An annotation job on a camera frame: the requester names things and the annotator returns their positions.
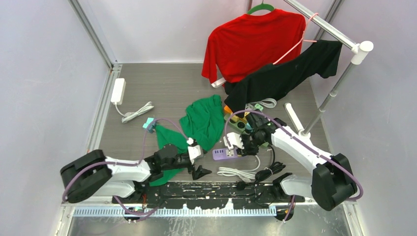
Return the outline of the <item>aluminium frame rail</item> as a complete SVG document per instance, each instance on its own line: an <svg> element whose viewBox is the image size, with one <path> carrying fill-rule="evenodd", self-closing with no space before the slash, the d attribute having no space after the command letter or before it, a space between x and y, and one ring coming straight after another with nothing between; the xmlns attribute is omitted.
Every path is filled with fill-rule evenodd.
<svg viewBox="0 0 417 236"><path fill-rule="evenodd" d="M93 12L93 8L88 0L70 0L72 8L85 28L96 50L107 65L109 72L105 86L100 98L100 105L94 122L94 130L101 132L104 129L108 111L110 108L110 97L114 87L114 80L117 73L120 72L121 66L105 36L99 20Z"/></svg>

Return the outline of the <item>green t-shirt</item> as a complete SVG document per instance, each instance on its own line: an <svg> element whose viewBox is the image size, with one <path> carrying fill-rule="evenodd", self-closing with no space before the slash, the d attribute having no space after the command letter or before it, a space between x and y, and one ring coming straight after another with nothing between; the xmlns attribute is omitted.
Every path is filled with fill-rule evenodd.
<svg viewBox="0 0 417 236"><path fill-rule="evenodd" d="M224 115L220 95L202 98L185 109L185 116L179 119L183 133L193 138L203 150L211 150L220 140L224 130ZM186 153L188 143L180 132L170 130L162 125L153 124L151 131L156 131L158 147L173 144L179 153Z"/></svg>

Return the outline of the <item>orange power strip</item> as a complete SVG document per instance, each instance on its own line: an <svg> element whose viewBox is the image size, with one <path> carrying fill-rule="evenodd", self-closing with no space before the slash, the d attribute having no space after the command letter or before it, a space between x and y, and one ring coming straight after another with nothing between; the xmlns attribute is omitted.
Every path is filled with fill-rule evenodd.
<svg viewBox="0 0 417 236"><path fill-rule="evenodd" d="M224 112L229 113L229 114L233 113L233 111L227 105L225 105L224 107Z"/></svg>

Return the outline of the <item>green power strip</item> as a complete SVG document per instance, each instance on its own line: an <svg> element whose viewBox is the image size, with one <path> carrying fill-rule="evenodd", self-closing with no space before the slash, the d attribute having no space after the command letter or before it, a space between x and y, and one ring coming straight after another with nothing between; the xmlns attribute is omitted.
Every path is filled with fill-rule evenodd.
<svg viewBox="0 0 417 236"><path fill-rule="evenodd" d="M227 119L230 117L229 114L226 114L227 116L224 116L224 120L227 121ZM237 130L238 133L245 132L246 130L246 123L243 121L233 121L232 119L228 122L228 125ZM268 143L263 143L262 147L267 148Z"/></svg>

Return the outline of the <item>pink clothes hanger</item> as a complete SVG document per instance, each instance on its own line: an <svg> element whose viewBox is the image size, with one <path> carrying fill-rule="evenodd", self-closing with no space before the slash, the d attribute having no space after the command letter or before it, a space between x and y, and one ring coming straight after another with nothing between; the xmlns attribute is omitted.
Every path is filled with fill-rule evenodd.
<svg viewBox="0 0 417 236"><path fill-rule="evenodd" d="M301 35L301 38L300 38L300 40L292 47L292 48L290 48L285 54L283 54L278 60L276 60L274 63L273 63L273 65L276 65L276 64L278 64L283 58L285 58L290 52L292 52L295 48L297 48L300 44L302 44L302 42L317 42L316 40L306 40L306 39L304 39L304 35L305 35L305 31L306 31L306 29L307 29L307 27L308 27L308 24L312 21L312 19L314 18L314 17L316 17L316 16L318 16L319 15L319 13L318 12L316 12L316 13L314 13L307 21L306 21L306 24L305 24L305 29L304 29L304 31L303 31L303 33L302 33L302 35Z"/></svg>

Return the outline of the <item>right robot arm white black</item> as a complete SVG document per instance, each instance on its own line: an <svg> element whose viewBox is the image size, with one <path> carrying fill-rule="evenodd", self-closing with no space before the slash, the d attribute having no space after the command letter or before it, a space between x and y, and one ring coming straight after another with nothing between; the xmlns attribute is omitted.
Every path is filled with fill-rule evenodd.
<svg viewBox="0 0 417 236"><path fill-rule="evenodd" d="M353 195L362 196L362 188L343 154L332 155L315 147L278 118L271 119L261 112L250 112L246 119L252 130L249 138L243 141L244 149L268 143L285 151L310 174L309 177L294 174L280 176L278 185L273 188L274 198L279 202L296 195L311 198L322 209L331 211L344 201L351 200Z"/></svg>

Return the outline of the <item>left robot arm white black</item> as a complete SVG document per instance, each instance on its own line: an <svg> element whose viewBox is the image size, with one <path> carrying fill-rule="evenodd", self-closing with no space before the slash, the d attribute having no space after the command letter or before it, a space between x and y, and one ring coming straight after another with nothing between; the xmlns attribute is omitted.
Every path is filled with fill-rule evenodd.
<svg viewBox="0 0 417 236"><path fill-rule="evenodd" d="M61 168L62 200L74 204L90 197L117 196L137 203L144 195L142 186L161 179L165 171L186 168L194 180L210 174L211 170L195 166L196 159L205 154L200 145L180 153L177 146L167 144L141 161L128 161L96 149Z"/></svg>

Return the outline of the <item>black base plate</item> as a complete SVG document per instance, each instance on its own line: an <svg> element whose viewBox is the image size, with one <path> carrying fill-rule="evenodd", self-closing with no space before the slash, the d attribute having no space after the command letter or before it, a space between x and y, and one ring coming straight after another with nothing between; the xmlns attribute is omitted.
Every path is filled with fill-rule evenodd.
<svg viewBox="0 0 417 236"><path fill-rule="evenodd" d="M274 183L260 183L237 189L231 182L168 182L160 186L136 185L135 192L120 201L167 209L224 209L231 201L233 209L262 209L271 204L289 204L291 197Z"/></svg>

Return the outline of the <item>black t-shirt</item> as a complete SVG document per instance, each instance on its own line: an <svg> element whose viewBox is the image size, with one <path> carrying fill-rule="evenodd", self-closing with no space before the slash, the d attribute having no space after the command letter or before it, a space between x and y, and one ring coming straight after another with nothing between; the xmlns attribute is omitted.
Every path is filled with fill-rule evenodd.
<svg viewBox="0 0 417 236"><path fill-rule="evenodd" d="M237 83L227 82L224 103L236 112L266 98L280 100L313 75L335 76L342 47L339 41L319 40L291 61L267 64Z"/></svg>

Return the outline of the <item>purple power strip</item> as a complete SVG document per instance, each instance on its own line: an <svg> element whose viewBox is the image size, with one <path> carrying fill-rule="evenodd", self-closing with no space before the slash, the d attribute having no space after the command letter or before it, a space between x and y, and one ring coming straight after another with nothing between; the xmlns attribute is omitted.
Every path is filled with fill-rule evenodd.
<svg viewBox="0 0 417 236"><path fill-rule="evenodd" d="M236 149L219 148L212 151L212 157L215 161L222 161L238 158L238 154Z"/></svg>

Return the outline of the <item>teal plug adapter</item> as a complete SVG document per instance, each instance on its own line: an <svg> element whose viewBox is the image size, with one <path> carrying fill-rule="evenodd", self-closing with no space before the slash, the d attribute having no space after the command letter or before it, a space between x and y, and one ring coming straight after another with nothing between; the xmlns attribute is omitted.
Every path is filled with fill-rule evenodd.
<svg viewBox="0 0 417 236"><path fill-rule="evenodd" d="M158 121L155 118L147 118L147 121L143 124L143 129L148 133L154 133Z"/></svg>

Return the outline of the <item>red t-shirt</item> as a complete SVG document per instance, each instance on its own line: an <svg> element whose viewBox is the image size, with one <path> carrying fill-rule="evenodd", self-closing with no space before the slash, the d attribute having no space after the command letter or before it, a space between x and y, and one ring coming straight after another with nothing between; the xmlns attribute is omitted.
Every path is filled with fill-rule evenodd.
<svg viewBox="0 0 417 236"><path fill-rule="evenodd" d="M265 15L243 14L215 28L208 37L201 75L212 84L220 73L236 83L274 63L301 38L306 19L281 9ZM279 63L295 59L300 44Z"/></svg>

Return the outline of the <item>green clothes hanger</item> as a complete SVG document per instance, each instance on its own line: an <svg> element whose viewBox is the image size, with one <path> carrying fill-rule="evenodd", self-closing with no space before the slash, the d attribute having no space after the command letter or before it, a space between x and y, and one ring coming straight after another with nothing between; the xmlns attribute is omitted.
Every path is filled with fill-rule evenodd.
<svg viewBox="0 0 417 236"><path fill-rule="evenodd" d="M257 11L260 11L260 10L267 10L269 12L272 12L272 11L275 10L275 8L272 5L270 5L270 4L261 3L259 5L256 5L256 6L252 7L251 9L249 9L247 11L247 14L250 15L250 14L253 14L253 13L255 13Z"/></svg>

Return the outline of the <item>silver clothes rack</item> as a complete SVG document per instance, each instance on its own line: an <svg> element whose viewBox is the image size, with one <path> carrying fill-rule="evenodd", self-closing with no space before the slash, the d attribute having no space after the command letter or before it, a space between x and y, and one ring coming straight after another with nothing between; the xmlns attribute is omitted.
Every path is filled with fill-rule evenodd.
<svg viewBox="0 0 417 236"><path fill-rule="evenodd" d="M310 22L310 27L318 27L313 37L314 40L337 40L343 44L336 75L328 77L327 81L318 74L308 78L313 89L314 104L317 105L317 110L311 120L308 123L301 124L301 114L296 114L294 109L286 111L292 124L297 123L296 132L301 136L309 136L314 125L321 122L321 118L328 109L329 103L337 96L349 73L364 61L367 54L374 49L374 45L368 40L361 43L355 42L332 25L333 20L336 19L336 14L345 3L343 0L331 0L328 10L324 12L324 16L319 15L319 11L308 9L300 0L287 0L285 3L308 20L311 19L312 15L317 14Z"/></svg>

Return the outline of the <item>white power strip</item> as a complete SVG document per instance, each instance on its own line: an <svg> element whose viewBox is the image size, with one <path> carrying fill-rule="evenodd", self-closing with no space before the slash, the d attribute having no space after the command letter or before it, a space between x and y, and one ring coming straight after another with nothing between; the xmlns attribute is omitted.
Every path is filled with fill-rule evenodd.
<svg viewBox="0 0 417 236"><path fill-rule="evenodd" d="M124 97L126 81L125 78L117 78L115 79L112 95L111 95L111 103L114 105L121 105Z"/></svg>

